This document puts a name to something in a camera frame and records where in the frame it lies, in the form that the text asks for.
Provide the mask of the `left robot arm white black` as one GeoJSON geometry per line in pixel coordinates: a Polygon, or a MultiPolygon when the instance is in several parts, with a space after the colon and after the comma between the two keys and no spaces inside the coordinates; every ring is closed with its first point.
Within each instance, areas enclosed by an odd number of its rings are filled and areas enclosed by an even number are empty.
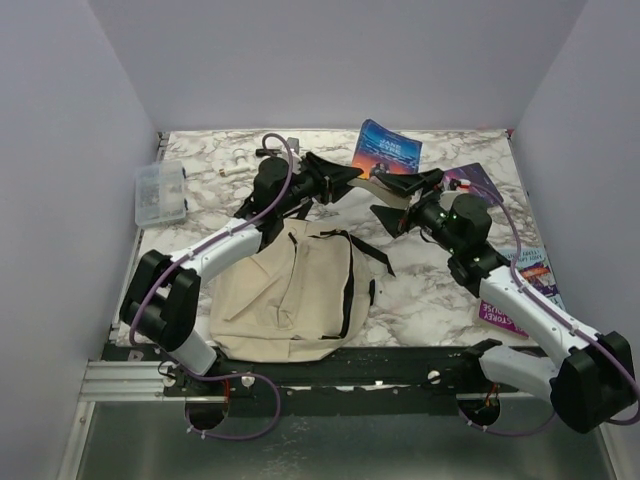
{"type": "Polygon", "coordinates": [[[294,172],[279,157],[263,160],[251,194],[220,230],[177,253],[150,250],[139,260],[119,318],[131,335],[143,335],[188,369],[187,382],[201,395],[214,393],[222,380],[216,351],[195,329],[201,286],[266,247],[289,213],[337,202],[363,173],[311,152],[299,167],[294,172]]]}

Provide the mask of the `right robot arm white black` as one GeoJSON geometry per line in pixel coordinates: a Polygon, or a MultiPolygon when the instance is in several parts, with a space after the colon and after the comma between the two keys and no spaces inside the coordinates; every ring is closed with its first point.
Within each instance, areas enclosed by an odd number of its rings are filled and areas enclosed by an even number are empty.
{"type": "Polygon", "coordinates": [[[457,284],[498,308],[543,350],[541,357],[516,351],[498,341],[474,346],[460,367],[460,379],[480,392],[506,384],[548,402],[572,430],[588,433],[602,423],[633,425],[639,418],[618,415],[638,405],[629,342],[612,331],[602,334],[575,319],[534,289],[488,240],[492,218],[487,202],[469,189],[454,190],[449,207],[439,169],[416,174],[380,173],[393,194],[410,199],[404,208],[373,206],[386,231],[397,238],[414,228],[449,255],[447,266],[457,284]]]}

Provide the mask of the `beige student backpack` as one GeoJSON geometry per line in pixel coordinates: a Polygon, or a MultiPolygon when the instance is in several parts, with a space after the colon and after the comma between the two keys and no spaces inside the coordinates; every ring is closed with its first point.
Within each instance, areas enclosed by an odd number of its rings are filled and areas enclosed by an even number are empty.
{"type": "Polygon", "coordinates": [[[335,224],[287,219],[268,247],[212,282],[211,338],[235,360],[320,360],[367,320],[372,260],[391,266],[384,252],[335,224]]]}

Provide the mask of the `Jane Eyre blue book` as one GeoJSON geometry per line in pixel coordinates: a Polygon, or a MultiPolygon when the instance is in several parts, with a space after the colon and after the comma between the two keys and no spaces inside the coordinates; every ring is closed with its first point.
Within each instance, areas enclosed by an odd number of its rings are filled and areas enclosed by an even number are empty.
{"type": "Polygon", "coordinates": [[[386,129],[372,119],[366,119],[360,133],[351,166],[363,173],[349,182],[350,186],[362,188],[381,200],[386,206],[406,209],[409,198],[392,193],[376,175],[415,174],[419,170],[422,143],[386,129]]]}

